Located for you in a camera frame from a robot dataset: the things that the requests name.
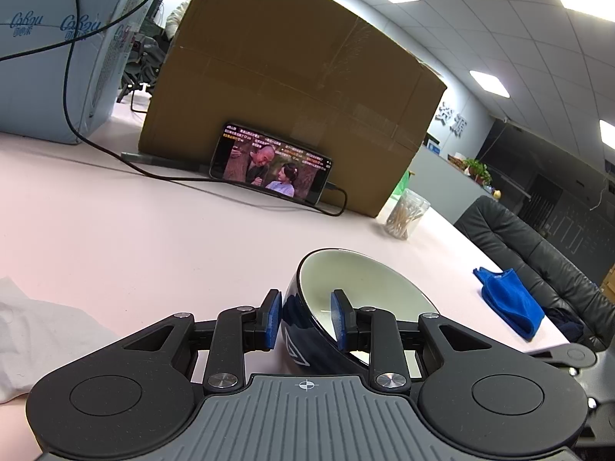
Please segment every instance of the ceiling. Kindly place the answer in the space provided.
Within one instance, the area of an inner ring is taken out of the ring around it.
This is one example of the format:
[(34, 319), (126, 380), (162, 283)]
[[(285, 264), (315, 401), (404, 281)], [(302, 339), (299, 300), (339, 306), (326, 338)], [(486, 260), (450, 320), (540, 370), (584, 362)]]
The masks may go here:
[[(615, 125), (615, 22), (566, 10), (560, 0), (363, 0), (403, 27), (496, 116), (604, 171), (599, 119)], [(479, 87), (497, 76), (510, 98)]]

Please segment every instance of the green plant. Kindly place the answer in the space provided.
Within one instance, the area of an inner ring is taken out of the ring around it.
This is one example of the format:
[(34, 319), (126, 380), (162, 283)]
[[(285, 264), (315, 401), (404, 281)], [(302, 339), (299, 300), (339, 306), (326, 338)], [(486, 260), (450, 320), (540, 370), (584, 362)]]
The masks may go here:
[(491, 183), (491, 174), (487, 171), (487, 165), (481, 163), (477, 159), (465, 160), (468, 172), (477, 181), (479, 178), (483, 181), (482, 185), (488, 186)]

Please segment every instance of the metal screw cap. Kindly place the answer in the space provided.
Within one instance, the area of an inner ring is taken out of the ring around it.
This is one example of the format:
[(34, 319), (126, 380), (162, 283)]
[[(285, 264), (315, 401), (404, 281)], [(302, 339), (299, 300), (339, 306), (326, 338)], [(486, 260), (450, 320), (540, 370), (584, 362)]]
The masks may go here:
[(212, 374), (207, 382), (214, 388), (230, 388), (238, 383), (238, 379), (230, 372), (218, 372)]
[(376, 383), (385, 388), (399, 388), (406, 384), (406, 378), (397, 372), (385, 372), (376, 378)]

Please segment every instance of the smartphone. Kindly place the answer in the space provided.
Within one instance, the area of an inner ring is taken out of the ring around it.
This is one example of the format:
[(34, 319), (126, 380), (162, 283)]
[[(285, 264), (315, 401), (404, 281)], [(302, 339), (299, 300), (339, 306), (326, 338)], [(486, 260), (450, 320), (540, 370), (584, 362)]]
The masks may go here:
[(300, 203), (316, 204), (331, 160), (298, 143), (235, 123), (225, 124), (211, 159), (211, 177), (244, 182)]

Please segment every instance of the white cloth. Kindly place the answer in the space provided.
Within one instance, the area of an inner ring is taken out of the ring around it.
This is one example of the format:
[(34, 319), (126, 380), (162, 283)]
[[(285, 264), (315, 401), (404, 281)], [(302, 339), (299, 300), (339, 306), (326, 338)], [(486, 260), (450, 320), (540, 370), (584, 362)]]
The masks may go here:
[(0, 403), (117, 339), (83, 310), (31, 300), (11, 279), (0, 279)]
[(287, 182), (278, 182), (277, 180), (274, 180), (272, 183), (270, 183), (266, 187), (266, 189), (270, 189), (270, 191), (279, 192), (280, 194), (287, 195), (288, 197), (294, 196), (293, 184), (289, 184)]
[(170, 40), (177, 33), (177, 28), (181, 24), (181, 20), (184, 18), (184, 14), (186, 13), (186, 9), (190, 5), (190, 0), (186, 0), (181, 3), (179, 7), (177, 7), (173, 12), (171, 12), (167, 17), (167, 23), (164, 27), (164, 32), (167, 34), (167, 38)]

